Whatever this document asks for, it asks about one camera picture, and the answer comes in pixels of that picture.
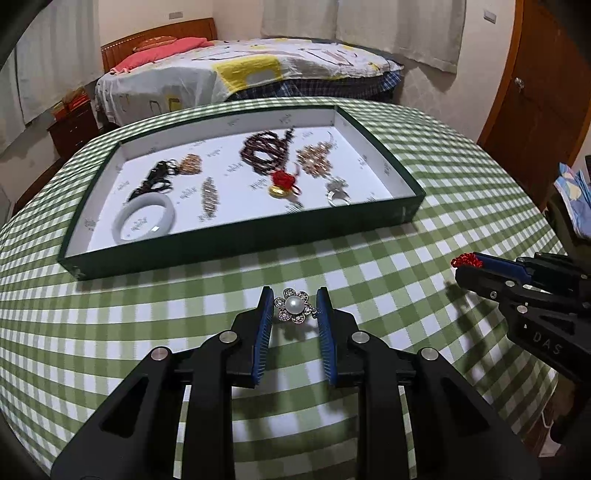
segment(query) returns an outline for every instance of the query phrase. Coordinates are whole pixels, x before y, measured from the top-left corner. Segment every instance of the white bangle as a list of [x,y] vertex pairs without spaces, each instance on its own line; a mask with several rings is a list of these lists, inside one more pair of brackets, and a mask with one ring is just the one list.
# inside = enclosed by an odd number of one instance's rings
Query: white bangle
[[[152,227],[149,231],[137,238],[121,238],[121,229],[123,228],[123,224],[125,223],[125,221],[131,215],[137,212],[140,208],[144,208],[151,205],[160,205],[164,207],[164,214],[162,215],[162,218],[156,224],[156,226]],[[173,203],[166,195],[158,192],[144,193],[139,197],[136,197],[130,202],[128,202],[127,205],[125,205],[121,209],[121,211],[117,214],[117,217],[115,217],[115,220],[113,221],[111,233],[113,235],[115,243],[118,245],[128,244],[130,242],[136,242],[139,240],[146,240],[148,238],[156,238],[159,236],[166,235],[170,232],[170,229],[173,227],[174,217],[175,214]]]

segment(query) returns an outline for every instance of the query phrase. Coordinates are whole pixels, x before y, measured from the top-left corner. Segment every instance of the bed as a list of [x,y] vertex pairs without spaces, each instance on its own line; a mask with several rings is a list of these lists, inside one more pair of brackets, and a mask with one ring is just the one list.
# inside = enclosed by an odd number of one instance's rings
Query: bed
[[[212,18],[147,30],[103,47],[105,75],[96,97],[109,122],[123,126],[161,115],[229,100],[332,96],[388,100],[402,66],[360,48],[290,38],[220,41]],[[146,64],[110,73],[142,40],[171,35],[212,40]]]

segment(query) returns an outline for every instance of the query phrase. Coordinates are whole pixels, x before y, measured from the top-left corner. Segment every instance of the door knob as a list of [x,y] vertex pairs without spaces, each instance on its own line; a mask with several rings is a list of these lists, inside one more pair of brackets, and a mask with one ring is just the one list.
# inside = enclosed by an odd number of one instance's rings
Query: door knob
[[515,77],[513,79],[513,82],[517,85],[517,88],[519,89],[519,93],[521,93],[523,91],[523,89],[525,88],[525,82],[523,80],[521,80],[519,77]]

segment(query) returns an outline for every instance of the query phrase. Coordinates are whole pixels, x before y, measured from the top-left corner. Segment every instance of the pearl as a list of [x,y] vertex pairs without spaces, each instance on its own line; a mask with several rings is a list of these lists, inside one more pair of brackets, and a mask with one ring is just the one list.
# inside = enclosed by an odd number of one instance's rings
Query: pearl
[[285,301],[285,309],[292,315],[299,315],[304,311],[304,300],[297,295],[292,295]]

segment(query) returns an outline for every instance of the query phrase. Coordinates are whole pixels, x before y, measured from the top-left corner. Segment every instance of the wooden headboard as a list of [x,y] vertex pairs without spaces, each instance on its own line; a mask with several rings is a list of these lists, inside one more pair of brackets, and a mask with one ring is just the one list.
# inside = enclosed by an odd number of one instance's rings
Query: wooden headboard
[[129,57],[134,47],[141,41],[153,37],[169,35],[171,37],[205,37],[208,40],[217,40],[216,24],[213,18],[200,18],[187,20],[186,22],[171,23],[162,27],[150,28],[129,37],[116,40],[100,48],[103,54],[103,67],[105,73]]

